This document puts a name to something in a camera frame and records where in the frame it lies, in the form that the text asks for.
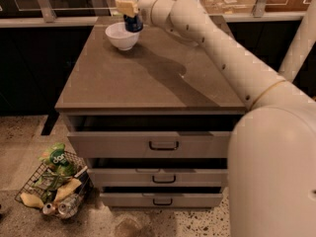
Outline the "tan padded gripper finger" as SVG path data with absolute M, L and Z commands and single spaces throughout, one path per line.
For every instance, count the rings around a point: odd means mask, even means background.
M 137 2 L 135 0 L 115 0 L 117 10 L 130 17 L 134 18 L 138 14 Z

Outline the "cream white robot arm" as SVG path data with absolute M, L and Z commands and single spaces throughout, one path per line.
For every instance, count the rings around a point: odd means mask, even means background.
M 231 237 L 316 237 L 315 101 L 218 28 L 197 0 L 116 6 L 195 41 L 248 111 L 228 145 Z

